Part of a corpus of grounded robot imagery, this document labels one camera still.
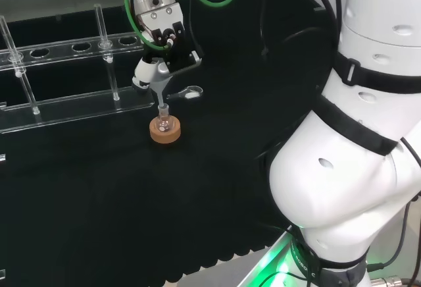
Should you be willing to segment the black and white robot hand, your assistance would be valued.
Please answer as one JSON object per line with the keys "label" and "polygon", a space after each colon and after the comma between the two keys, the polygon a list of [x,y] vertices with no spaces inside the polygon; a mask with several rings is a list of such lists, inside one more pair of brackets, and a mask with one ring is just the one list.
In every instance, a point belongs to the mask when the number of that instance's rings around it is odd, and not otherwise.
{"label": "black and white robot hand", "polygon": [[144,45],[132,85],[136,90],[157,90],[165,87],[171,77],[198,67],[202,61],[184,27],[184,16],[179,3],[136,15],[142,25],[142,36],[163,50]]}

